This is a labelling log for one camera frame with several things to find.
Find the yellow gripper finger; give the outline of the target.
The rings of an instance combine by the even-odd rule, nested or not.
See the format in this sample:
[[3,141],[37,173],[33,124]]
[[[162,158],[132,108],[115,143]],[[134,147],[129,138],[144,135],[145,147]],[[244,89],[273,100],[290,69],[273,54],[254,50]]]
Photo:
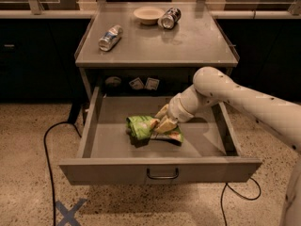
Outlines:
[[159,124],[154,128],[154,131],[159,134],[163,134],[165,132],[171,131],[177,127],[177,121],[171,119],[168,116],[164,116]]
[[167,113],[168,105],[164,105],[155,115],[157,119],[162,119]]

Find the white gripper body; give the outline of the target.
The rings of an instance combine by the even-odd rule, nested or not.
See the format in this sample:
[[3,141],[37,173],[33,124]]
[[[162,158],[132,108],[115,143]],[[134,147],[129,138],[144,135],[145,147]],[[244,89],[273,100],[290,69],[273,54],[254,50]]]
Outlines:
[[176,122],[187,122],[196,114],[196,102],[192,95],[178,93],[168,104],[167,115]]

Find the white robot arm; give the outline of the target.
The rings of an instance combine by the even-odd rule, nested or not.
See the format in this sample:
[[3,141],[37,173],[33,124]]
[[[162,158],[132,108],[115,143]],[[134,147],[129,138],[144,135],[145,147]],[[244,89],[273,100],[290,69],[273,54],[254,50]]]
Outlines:
[[[190,121],[201,109],[224,102],[301,154],[301,105],[236,84],[214,67],[202,67],[193,84],[174,96],[156,114],[160,122],[154,130],[160,134]],[[279,226],[300,226],[301,161],[292,171],[285,195]]]

